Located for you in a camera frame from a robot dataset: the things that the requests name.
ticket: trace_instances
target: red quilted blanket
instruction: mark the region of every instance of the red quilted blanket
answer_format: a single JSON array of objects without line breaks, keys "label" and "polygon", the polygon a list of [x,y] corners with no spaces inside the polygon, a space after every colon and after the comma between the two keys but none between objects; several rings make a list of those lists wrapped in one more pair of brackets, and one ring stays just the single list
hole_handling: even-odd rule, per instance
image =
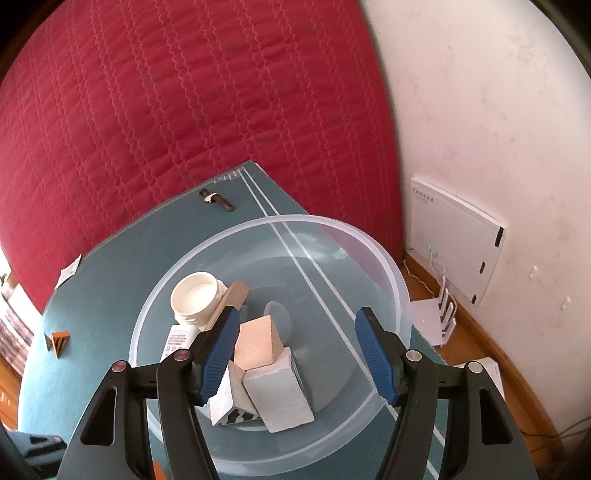
[{"label": "red quilted blanket", "polygon": [[43,310],[80,253],[249,158],[400,257],[394,131],[354,0],[66,0],[0,86],[0,244]]}]

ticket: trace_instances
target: white box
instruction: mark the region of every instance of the white box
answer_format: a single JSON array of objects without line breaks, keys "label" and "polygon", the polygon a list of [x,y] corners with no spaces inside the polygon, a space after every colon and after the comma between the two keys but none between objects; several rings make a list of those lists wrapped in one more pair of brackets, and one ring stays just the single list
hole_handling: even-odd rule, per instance
[{"label": "white box", "polygon": [[506,229],[464,200],[426,181],[411,179],[410,245],[435,266],[472,304],[478,305],[499,258]]},{"label": "white box", "polygon": [[245,372],[230,361],[217,393],[209,399],[212,425],[228,425],[259,418],[242,385]]},{"label": "white box", "polygon": [[314,420],[289,347],[274,364],[246,372],[243,383],[269,432]]}]

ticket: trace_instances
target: white card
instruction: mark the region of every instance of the white card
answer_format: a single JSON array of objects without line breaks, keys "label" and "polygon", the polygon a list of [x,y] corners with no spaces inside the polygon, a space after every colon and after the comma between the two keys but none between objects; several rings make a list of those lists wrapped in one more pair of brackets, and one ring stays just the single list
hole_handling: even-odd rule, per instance
[{"label": "white card", "polygon": [[57,280],[57,284],[54,287],[54,290],[59,287],[62,283],[64,283],[68,278],[70,278],[76,270],[78,270],[78,265],[80,264],[80,259],[82,258],[82,254],[78,255],[70,265],[64,268],[60,273],[60,278]]}]

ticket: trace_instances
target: small wooden triangle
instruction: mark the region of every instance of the small wooden triangle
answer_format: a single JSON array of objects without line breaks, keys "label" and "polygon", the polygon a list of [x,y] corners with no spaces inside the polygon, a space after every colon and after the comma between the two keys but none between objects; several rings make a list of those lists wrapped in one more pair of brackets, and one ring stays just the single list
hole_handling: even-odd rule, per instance
[{"label": "small wooden triangle", "polygon": [[56,357],[60,357],[61,351],[65,347],[70,334],[68,332],[54,332],[51,334],[51,344],[53,345],[53,352]]}]

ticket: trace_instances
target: teal mat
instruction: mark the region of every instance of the teal mat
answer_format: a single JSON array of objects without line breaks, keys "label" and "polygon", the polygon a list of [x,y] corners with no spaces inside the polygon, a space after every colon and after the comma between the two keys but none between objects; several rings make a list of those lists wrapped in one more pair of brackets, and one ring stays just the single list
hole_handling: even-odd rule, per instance
[{"label": "teal mat", "polygon": [[[132,332],[144,301],[184,254],[220,231],[265,214],[274,215],[275,210],[281,214],[305,213],[253,162],[242,168],[205,182],[118,232],[85,256],[76,275],[54,292],[25,366],[20,430],[71,438],[105,372],[113,362],[128,358]],[[219,205],[205,204],[198,193],[205,185],[229,199],[236,211],[228,213]],[[62,330],[69,331],[71,338],[61,358],[56,359],[46,350],[43,332]],[[411,347],[443,363],[416,331]],[[440,401],[436,427],[442,435],[446,417],[447,402]],[[269,478],[373,479],[394,423],[393,415],[384,408],[362,433],[334,454],[303,469]],[[425,479],[437,478],[443,453],[440,440],[441,435],[434,435]],[[150,441],[154,458],[166,467],[161,442],[152,434]],[[224,474],[220,477],[234,478]]]}]

